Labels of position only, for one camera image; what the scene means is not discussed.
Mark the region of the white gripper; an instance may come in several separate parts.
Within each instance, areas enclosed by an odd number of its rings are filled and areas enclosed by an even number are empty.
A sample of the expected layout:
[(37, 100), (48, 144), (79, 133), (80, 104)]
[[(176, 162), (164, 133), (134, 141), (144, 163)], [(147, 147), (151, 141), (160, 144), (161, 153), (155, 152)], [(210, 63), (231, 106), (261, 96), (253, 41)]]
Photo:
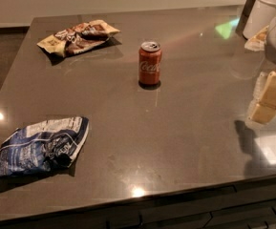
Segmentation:
[(270, 72), (260, 72), (256, 80), (253, 100), (247, 117), (258, 124), (265, 125), (276, 116), (276, 69)]

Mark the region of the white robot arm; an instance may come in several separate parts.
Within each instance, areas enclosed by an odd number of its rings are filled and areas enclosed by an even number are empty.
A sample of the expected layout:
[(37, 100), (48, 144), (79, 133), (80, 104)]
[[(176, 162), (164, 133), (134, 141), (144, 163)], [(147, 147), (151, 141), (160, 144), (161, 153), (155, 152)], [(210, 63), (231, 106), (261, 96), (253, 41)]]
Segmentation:
[[(276, 65), (276, 15), (244, 47), (250, 51), (264, 51), (265, 58)], [(250, 121), (265, 125), (276, 115), (276, 69), (270, 73), (261, 72), (253, 93), (247, 117)]]

